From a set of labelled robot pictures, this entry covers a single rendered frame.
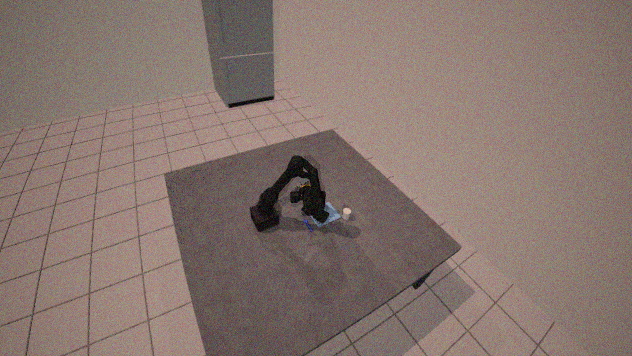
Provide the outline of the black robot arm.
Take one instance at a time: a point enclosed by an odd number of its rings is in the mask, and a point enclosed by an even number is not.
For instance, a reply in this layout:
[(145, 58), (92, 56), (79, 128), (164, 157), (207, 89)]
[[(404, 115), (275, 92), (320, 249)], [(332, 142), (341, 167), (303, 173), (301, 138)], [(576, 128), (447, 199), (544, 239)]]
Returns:
[[(303, 167), (308, 171), (303, 171)], [(266, 218), (273, 214), (272, 206), (278, 201), (279, 192), (287, 185), (287, 183), (294, 177), (307, 178), (310, 180), (310, 186), (301, 188), (300, 194), (302, 194), (303, 200), (313, 198), (312, 201), (304, 203), (304, 207), (301, 209), (306, 215), (313, 216), (314, 219), (320, 223), (325, 223), (329, 217), (329, 213), (324, 211), (325, 209), (325, 196), (321, 191), (318, 171), (307, 160), (299, 155), (294, 155), (284, 173), (270, 188), (267, 188), (259, 196), (258, 200), (258, 213), (262, 218)], [(272, 213), (273, 212), (273, 213)]]

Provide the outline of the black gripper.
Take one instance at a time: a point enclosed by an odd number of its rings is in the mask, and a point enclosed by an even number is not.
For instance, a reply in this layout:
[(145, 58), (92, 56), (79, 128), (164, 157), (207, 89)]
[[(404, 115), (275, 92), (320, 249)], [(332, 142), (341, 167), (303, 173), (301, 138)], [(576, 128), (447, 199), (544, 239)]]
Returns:
[[(290, 202), (291, 203), (298, 203), (298, 201), (303, 200), (301, 194), (300, 194), (301, 188), (299, 189), (299, 191), (295, 191), (295, 192), (290, 192)], [(325, 191), (322, 191), (322, 193), (324, 194), (325, 198), (326, 198), (326, 193)], [(308, 198), (306, 200), (303, 200), (303, 205), (305, 202), (307, 201), (312, 201), (313, 198)], [(312, 201), (313, 202), (313, 201)]]

